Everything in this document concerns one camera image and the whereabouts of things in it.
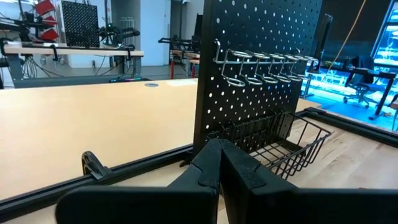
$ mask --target black pegboard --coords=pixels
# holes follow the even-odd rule
[[[221,76],[222,65],[214,58],[215,40],[220,42],[220,60],[228,49],[244,52],[289,54],[295,49],[311,55],[322,0],[205,0],[201,40],[200,75],[195,115],[194,150],[198,152],[206,137],[228,123],[248,122],[261,116],[294,112],[299,100],[301,82],[263,83],[236,87]],[[228,61],[241,61],[232,54]],[[255,77],[256,59],[245,59],[242,74]],[[259,75],[267,75],[269,65],[260,65]],[[226,77],[236,78],[240,65],[226,65]],[[305,63],[295,65],[303,73]],[[272,67],[272,73],[280,65]],[[289,127],[281,131],[288,135]]]
[[[68,46],[100,47],[96,6],[62,1],[62,16]]]

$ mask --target black wire basket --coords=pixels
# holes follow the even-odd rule
[[[276,114],[239,124],[229,123],[208,135],[227,139],[287,179],[317,158],[331,132],[292,113]]]

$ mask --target workbench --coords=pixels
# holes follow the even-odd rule
[[[11,77],[14,82],[15,88],[25,87],[23,83],[24,72],[22,71],[21,61],[19,59],[20,54],[43,54],[43,55],[111,55],[118,56],[118,69],[119,74],[124,73],[124,59],[125,57],[131,59],[133,68],[133,78],[141,77],[141,58],[144,56],[144,52],[137,50],[127,49],[115,49],[111,47],[103,48],[83,48],[83,47],[67,47],[65,44],[26,44],[20,42],[6,42],[4,44],[4,56],[7,57]]]
[[[200,60],[200,54],[195,53],[195,52],[184,52],[182,50],[172,50],[172,64],[171,64],[171,71],[170,71],[170,79],[174,79],[174,57],[178,56],[181,57],[181,59],[185,59],[185,76],[187,78],[195,78],[196,76],[196,70],[195,70],[195,65],[199,64]]]
[[[1,91],[0,200],[80,177],[80,157],[87,150],[114,167],[191,144],[196,93],[197,79]],[[319,106],[299,99],[296,111]],[[391,179],[398,168],[396,149],[313,122],[332,136],[311,168],[289,181],[299,187],[398,187]],[[178,164],[116,185],[166,186],[186,169]],[[219,219],[225,223],[220,203]],[[7,223],[55,223],[53,210]]]

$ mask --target pegboard hook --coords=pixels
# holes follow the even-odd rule
[[[253,55],[257,58],[257,65],[256,65],[256,70],[254,71],[254,74],[260,76],[262,78],[262,80],[266,83],[277,84],[278,80],[276,80],[275,78],[257,74],[257,71],[259,69],[260,60],[269,60],[270,57],[266,56],[265,54],[260,54],[260,53],[254,53]]]
[[[284,57],[285,57],[288,61],[290,60],[293,64],[290,66],[289,74],[282,73],[283,67],[281,68],[281,73],[280,73],[280,74],[286,76],[287,78],[291,79],[292,81],[295,81],[295,82],[302,82],[303,80],[302,80],[300,77],[298,77],[298,76],[296,76],[296,75],[294,75],[294,74],[292,73],[292,70],[293,70],[293,68],[294,68],[294,65],[299,61],[299,59],[296,58],[296,57],[294,57],[294,56],[292,56],[292,55],[284,55]]]
[[[229,52],[229,50],[227,50],[225,52],[224,62],[226,62],[228,60],[228,52]],[[245,87],[246,84],[245,84],[244,81],[238,80],[237,78],[230,78],[230,77],[227,77],[226,75],[224,75],[225,65],[226,65],[226,63],[223,64],[223,69],[221,71],[221,76],[224,77],[226,79],[226,81],[232,86]]]
[[[270,65],[269,68],[268,68],[268,74],[269,74],[270,76],[272,76],[272,77],[275,77],[276,79],[278,79],[278,80],[281,81],[281,82],[284,82],[284,83],[290,83],[290,82],[292,82],[292,81],[291,81],[290,79],[288,79],[287,77],[284,77],[284,76],[279,75],[280,72],[279,72],[277,75],[274,75],[274,74],[272,74],[272,72],[271,72],[272,66],[275,64],[275,60],[280,60],[280,61],[281,61],[281,64],[282,64],[282,68],[283,68],[283,66],[285,65],[285,58],[282,57],[282,56],[280,56],[280,55],[277,55],[277,54],[269,54],[269,56],[271,56],[272,60],[271,60],[271,65]]]
[[[260,80],[258,80],[257,78],[253,78],[253,77],[248,77],[248,75],[246,74],[246,75],[243,75],[242,74],[242,71],[243,71],[243,65],[244,65],[244,63],[245,63],[245,60],[246,59],[250,59],[250,58],[253,58],[253,53],[252,52],[238,52],[238,51],[233,51],[233,50],[230,50],[231,51],[231,53],[234,55],[234,56],[236,56],[236,57],[239,57],[239,58],[242,58],[242,63],[241,63],[241,68],[239,69],[239,76],[240,77],[244,77],[244,79],[249,83],[249,84],[252,84],[252,85],[262,85],[262,81],[260,81]]]

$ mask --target table leg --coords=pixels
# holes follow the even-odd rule
[[[22,65],[21,65],[21,60],[19,59],[19,55],[18,54],[7,55],[7,62],[10,68],[10,76],[12,80],[23,80],[24,73],[22,72]]]
[[[133,65],[132,65],[132,77],[133,78],[142,78],[141,74],[141,57],[133,57]]]
[[[387,88],[386,88],[386,90],[384,90],[383,97],[381,98],[380,103],[379,103],[379,105],[377,106],[377,109],[376,109],[375,114],[369,117],[370,120],[375,120],[375,119],[377,119],[378,117],[380,117],[381,115],[383,115],[383,113],[381,112],[381,110],[383,109],[384,103],[386,102],[386,98],[387,98],[387,96],[388,96],[388,93],[389,93],[390,90],[391,90],[391,87],[392,87],[392,84],[393,84],[393,83],[394,83],[394,79],[393,79],[393,78],[390,78],[390,79],[388,80]]]
[[[191,63],[189,62],[189,58],[185,59],[185,71],[186,71],[185,77],[189,78],[191,75],[189,74],[191,71]]]
[[[394,120],[392,122],[392,131],[395,131],[394,128],[396,126],[397,116],[398,116],[398,110],[396,110],[396,115],[394,116]]]
[[[308,95],[308,91],[310,90],[311,80],[312,80],[312,73],[308,73],[308,80],[307,80],[307,84],[305,85],[305,90],[304,90],[304,95],[303,95],[304,100],[306,99],[306,97]]]
[[[124,56],[118,56],[119,74],[124,74]]]
[[[174,79],[174,57],[172,59],[172,71],[171,71],[171,74],[170,74],[170,79]]]
[[[196,65],[192,65],[191,78],[195,78],[195,73],[196,73]]]

